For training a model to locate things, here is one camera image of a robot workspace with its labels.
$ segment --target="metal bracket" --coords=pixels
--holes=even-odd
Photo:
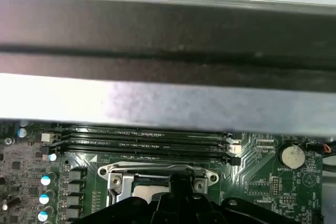
[[[208,186],[212,186],[219,181],[217,173],[200,166],[192,166],[188,164],[156,164],[156,163],[140,163],[140,162],[117,162],[101,166],[98,168],[98,175],[105,179],[109,179],[109,173],[135,173],[137,170],[151,171],[151,170],[166,170],[171,173],[182,172],[186,169],[192,170],[199,175],[204,175],[208,178]]]
[[[168,180],[170,174],[181,173],[186,170],[191,170],[195,175],[193,181],[193,190],[195,193],[207,194],[208,186],[214,185],[219,181],[219,176],[215,172],[188,164],[118,162],[100,167],[98,174],[108,182],[107,206],[109,206],[132,196],[132,183],[135,181],[135,178]],[[151,174],[154,171],[163,173],[167,171],[167,175]]]

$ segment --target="screw hole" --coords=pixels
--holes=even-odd
[[[215,175],[211,175],[211,176],[210,176],[210,180],[211,180],[212,182],[215,182],[215,181],[217,180],[217,177],[216,177]]]
[[[99,172],[99,173],[100,173],[100,175],[105,175],[105,174],[106,174],[106,172],[107,172],[107,171],[106,171],[106,169],[102,169],[102,170],[100,170],[100,172]]]

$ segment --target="electrolytic capacitor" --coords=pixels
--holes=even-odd
[[[51,215],[53,215],[54,209],[51,206],[44,208],[38,215],[37,219],[39,221],[47,221]]]
[[[56,179],[56,174],[53,172],[50,172],[41,178],[41,184],[44,186],[49,186],[51,183],[55,181],[55,179]]]
[[[57,155],[55,153],[52,153],[52,154],[48,155],[48,159],[49,159],[49,161],[52,161],[52,162],[56,161]]]
[[[30,122],[28,120],[21,120],[20,121],[20,127],[27,127],[33,125],[33,122]]]
[[[2,210],[7,211],[21,203],[20,197],[15,197],[2,205]]]
[[[48,204],[50,200],[55,197],[55,192],[53,190],[47,190],[44,194],[40,195],[39,201],[41,204]]]
[[[21,128],[17,131],[17,136],[20,138],[29,137],[33,134],[33,131],[27,128]]]

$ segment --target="cable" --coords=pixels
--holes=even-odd
[[[336,173],[336,165],[322,164],[322,170],[330,173]]]
[[[324,144],[323,149],[324,149],[325,153],[331,153],[332,152],[332,149],[329,147],[328,144]]]

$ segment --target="motherboard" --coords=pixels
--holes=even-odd
[[[315,143],[307,136],[3,121],[0,223],[70,224],[128,196],[150,202],[167,191],[160,173],[187,168],[202,171],[194,190],[211,201],[239,197],[315,224],[322,156],[307,148]],[[135,167],[146,175],[133,174],[126,192],[122,171]]]

